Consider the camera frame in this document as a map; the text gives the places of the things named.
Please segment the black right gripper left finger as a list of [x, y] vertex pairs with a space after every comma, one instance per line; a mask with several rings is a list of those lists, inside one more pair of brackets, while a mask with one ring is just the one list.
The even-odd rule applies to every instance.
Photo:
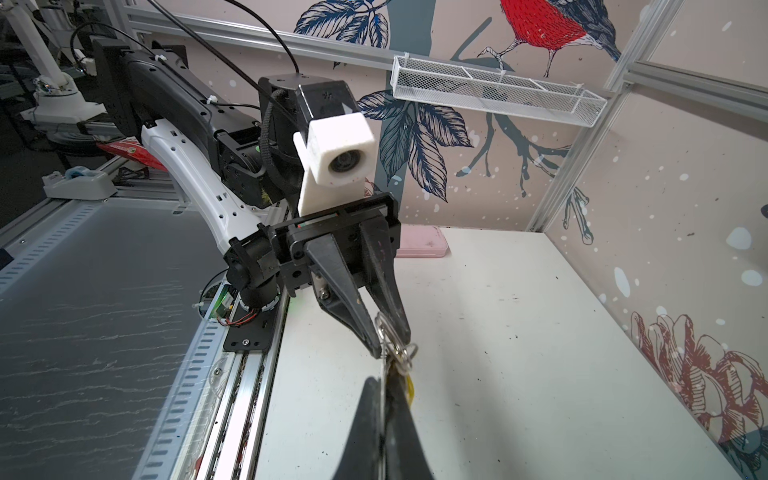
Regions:
[[334, 480], [380, 478], [383, 420], [381, 381], [366, 379]]

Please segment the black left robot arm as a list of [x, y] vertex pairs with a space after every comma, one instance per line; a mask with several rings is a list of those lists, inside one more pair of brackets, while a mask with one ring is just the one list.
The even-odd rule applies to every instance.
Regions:
[[394, 272], [398, 205], [366, 192], [377, 143], [345, 82], [261, 78], [252, 117], [191, 72], [181, 45], [93, 47], [108, 113], [198, 208], [248, 318], [311, 287], [372, 356], [410, 343]]

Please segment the silver metal keyring carabiner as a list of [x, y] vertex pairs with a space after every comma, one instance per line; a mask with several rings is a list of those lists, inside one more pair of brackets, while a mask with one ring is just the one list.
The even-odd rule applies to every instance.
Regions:
[[413, 360], [419, 347], [415, 343], [406, 343], [396, 332], [389, 318], [378, 312], [374, 326], [379, 336], [382, 356], [394, 362], [394, 366], [402, 376], [408, 376], [413, 368]]

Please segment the yellow capped key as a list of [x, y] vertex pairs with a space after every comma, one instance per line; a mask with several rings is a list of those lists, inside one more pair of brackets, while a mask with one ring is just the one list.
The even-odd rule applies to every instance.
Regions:
[[411, 406], [415, 398], [415, 387], [410, 375], [405, 376], [405, 385], [406, 385], [407, 403], [409, 406]]

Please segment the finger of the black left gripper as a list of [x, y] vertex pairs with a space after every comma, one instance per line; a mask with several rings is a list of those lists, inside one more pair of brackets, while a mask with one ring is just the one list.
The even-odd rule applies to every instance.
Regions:
[[411, 342], [411, 328], [396, 282], [396, 249], [388, 222], [382, 215], [360, 224], [365, 288], [381, 313], [388, 319], [398, 338]]
[[312, 272], [326, 283], [326, 298], [316, 288], [321, 309], [347, 327], [374, 359], [380, 359], [379, 336], [335, 237], [326, 234], [312, 239], [304, 251]]

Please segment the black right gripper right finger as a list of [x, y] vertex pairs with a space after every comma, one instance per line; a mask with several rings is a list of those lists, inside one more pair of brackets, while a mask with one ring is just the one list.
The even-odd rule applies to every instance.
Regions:
[[406, 378], [392, 366], [384, 390], [383, 479], [433, 479], [407, 397]]

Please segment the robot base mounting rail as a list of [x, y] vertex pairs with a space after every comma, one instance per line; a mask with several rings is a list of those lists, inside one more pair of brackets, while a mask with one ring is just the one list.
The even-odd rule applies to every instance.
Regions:
[[196, 328], [133, 473], [135, 479], [252, 479], [266, 422], [288, 298], [240, 325], [222, 268], [193, 292]]

